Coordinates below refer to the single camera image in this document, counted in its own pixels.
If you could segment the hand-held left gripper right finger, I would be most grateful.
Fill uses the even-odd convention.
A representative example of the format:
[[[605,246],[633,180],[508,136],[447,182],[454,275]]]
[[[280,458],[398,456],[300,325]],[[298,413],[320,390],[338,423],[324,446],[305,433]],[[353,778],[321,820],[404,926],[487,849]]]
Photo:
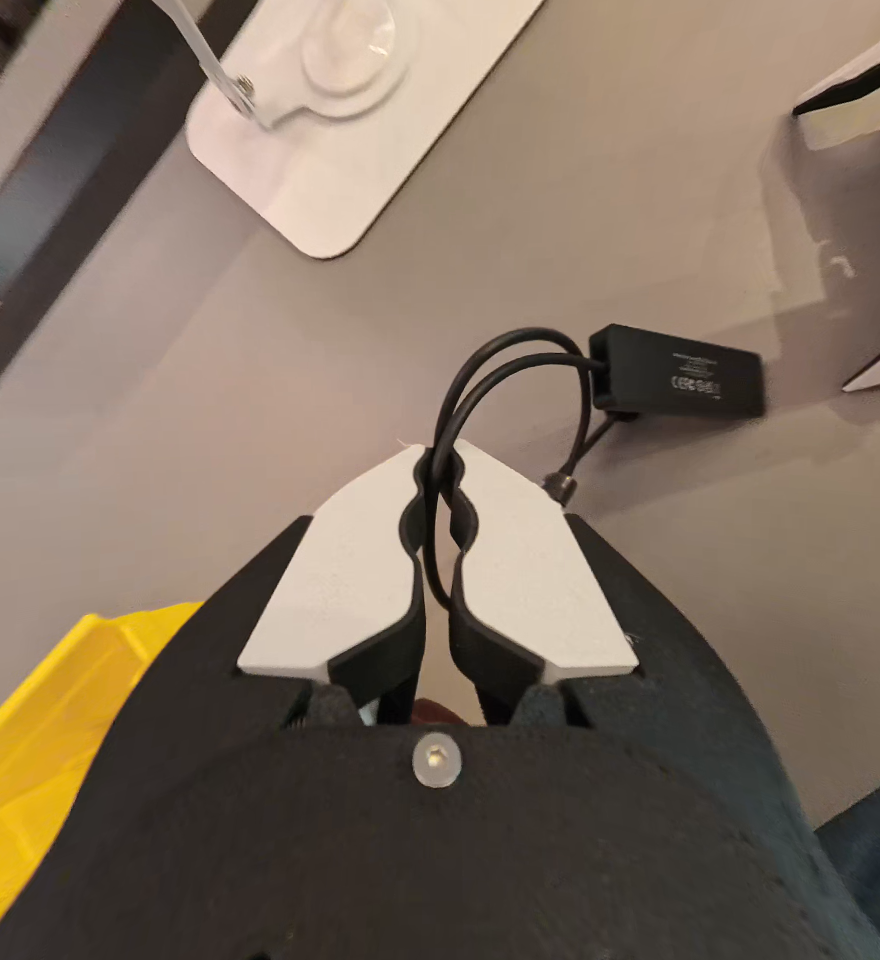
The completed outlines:
[[[638,668],[565,510],[465,440],[451,456],[450,536],[458,548],[448,646],[487,726],[505,726],[535,686]]]

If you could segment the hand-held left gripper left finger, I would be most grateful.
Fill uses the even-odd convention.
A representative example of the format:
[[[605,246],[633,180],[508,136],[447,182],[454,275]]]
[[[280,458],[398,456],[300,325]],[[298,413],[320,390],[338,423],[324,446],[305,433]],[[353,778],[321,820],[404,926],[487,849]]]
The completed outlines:
[[[237,668],[345,690],[380,726],[411,720],[425,646],[427,449],[404,448],[307,518]]]

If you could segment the dark usb hub with cable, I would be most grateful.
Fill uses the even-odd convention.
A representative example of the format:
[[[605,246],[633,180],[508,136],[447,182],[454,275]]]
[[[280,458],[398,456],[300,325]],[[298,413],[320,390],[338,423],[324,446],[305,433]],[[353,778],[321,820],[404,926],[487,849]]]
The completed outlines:
[[[507,379],[538,368],[568,368],[578,378],[577,430],[564,463],[543,488],[565,508],[583,459],[614,426],[643,418],[745,422],[767,410],[758,355],[673,335],[611,325],[584,352],[550,328],[520,328],[483,343],[454,375],[434,425],[424,482],[423,570],[434,600],[450,609],[435,556],[435,515],[453,488],[453,452],[470,415]]]

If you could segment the yellow plastic bin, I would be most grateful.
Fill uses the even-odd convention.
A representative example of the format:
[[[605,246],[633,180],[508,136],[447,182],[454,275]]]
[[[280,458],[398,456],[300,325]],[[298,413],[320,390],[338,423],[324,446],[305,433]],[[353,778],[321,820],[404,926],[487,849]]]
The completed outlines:
[[[0,919],[55,840],[121,706],[198,609],[85,615],[0,706]]]

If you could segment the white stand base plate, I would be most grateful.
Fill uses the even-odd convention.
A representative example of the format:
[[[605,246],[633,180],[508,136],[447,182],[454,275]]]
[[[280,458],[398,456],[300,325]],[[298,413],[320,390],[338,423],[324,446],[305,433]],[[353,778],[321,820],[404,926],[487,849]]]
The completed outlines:
[[[215,55],[155,2],[205,85],[193,158],[295,250],[357,246],[543,2],[255,2]]]

